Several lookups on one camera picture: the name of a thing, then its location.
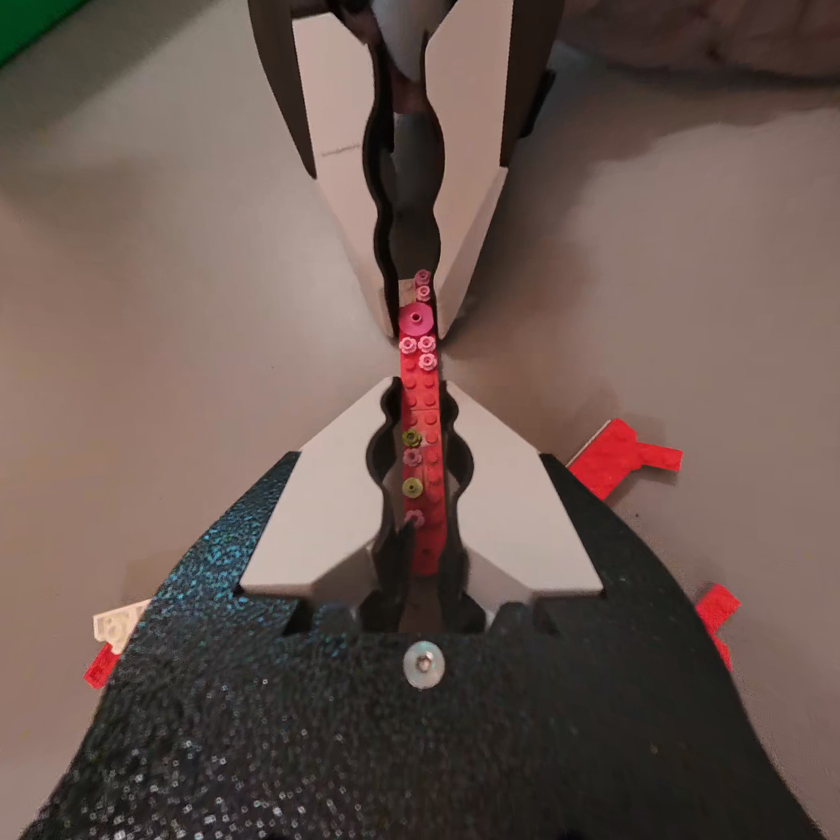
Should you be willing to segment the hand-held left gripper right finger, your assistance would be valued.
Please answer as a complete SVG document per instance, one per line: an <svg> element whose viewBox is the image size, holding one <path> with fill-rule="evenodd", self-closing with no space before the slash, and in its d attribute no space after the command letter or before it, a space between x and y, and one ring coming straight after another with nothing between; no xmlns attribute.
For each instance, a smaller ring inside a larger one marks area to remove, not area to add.
<svg viewBox="0 0 840 840"><path fill-rule="evenodd" d="M509 603L595 596L603 584L540 452L444 383L444 627L483 632Z"/></svg>

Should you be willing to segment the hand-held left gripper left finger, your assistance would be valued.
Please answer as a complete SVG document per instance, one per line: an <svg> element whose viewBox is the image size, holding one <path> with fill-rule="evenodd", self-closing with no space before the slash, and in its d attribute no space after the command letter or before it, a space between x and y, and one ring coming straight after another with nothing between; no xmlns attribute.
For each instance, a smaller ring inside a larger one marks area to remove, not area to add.
<svg viewBox="0 0 840 840"><path fill-rule="evenodd" d="M402 397L401 380L386 377L303 445L242 592L341 605L362 623L401 621L415 534L398 528L385 481L397 460Z"/></svg>

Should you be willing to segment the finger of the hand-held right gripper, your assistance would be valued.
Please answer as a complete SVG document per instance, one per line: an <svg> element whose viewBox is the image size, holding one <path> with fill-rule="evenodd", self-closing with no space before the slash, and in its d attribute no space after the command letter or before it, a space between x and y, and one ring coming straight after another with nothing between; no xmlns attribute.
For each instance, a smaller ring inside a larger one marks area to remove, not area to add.
<svg viewBox="0 0 840 840"><path fill-rule="evenodd" d="M508 168L500 163L512 1L459 1L427 42L425 88L444 144L434 273L444 338L466 298Z"/></svg>
<svg viewBox="0 0 840 840"><path fill-rule="evenodd" d="M364 154L375 109L374 58L329 12L295 19L294 40L314 179L338 226L365 303L384 336L392 339L384 257L375 250L380 209Z"/></svg>

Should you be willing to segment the straight red lego strip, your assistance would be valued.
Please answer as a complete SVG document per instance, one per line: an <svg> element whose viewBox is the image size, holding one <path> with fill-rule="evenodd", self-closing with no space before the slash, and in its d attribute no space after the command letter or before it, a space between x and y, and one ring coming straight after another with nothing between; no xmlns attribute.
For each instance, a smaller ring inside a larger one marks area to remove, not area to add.
<svg viewBox="0 0 840 840"><path fill-rule="evenodd" d="M398 349L402 383L402 501L415 531L412 573L438 572L447 539L437 326L432 275L420 269L398 283Z"/></svg>

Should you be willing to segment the angled red lego section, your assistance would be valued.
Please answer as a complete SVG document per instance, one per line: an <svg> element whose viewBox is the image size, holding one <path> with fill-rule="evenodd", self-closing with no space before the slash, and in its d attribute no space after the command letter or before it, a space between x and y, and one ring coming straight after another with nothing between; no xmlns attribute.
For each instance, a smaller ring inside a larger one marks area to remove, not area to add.
<svg viewBox="0 0 840 840"><path fill-rule="evenodd" d="M632 427L614 418L586 442L566 467L592 495L605 501L639 469L679 472L683 456L680 449L641 442Z"/></svg>

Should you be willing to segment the curved red lego section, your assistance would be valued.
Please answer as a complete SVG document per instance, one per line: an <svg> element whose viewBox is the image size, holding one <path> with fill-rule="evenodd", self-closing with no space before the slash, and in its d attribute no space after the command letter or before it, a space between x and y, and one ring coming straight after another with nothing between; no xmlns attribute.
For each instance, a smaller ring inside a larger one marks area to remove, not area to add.
<svg viewBox="0 0 840 840"><path fill-rule="evenodd" d="M720 636L720 630L736 614L740 600L722 584L712 584L695 605L696 614L729 673L732 673L730 648Z"/></svg>

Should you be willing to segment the white red lego section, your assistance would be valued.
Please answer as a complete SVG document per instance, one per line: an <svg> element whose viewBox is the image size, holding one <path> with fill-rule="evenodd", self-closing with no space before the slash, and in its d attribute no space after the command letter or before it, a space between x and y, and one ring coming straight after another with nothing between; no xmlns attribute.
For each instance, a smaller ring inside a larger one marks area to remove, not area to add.
<svg viewBox="0 0 840 840"><path fill-rule="evenodd" d="M93 636L100 643L100 649L83 676L90 688L101 690L107 685L134 629L150 603L151 599L93 616Z"/></svg>

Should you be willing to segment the empty green plastic bin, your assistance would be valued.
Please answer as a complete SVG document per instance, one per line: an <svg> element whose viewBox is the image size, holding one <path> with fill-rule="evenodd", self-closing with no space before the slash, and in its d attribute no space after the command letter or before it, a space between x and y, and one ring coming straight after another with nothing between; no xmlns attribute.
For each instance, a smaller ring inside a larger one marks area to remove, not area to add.
<svg viewBox="0 0 840 840"><path fill-rule="evenodd" d="M1 67L88 1L1 1Z"/></svg>

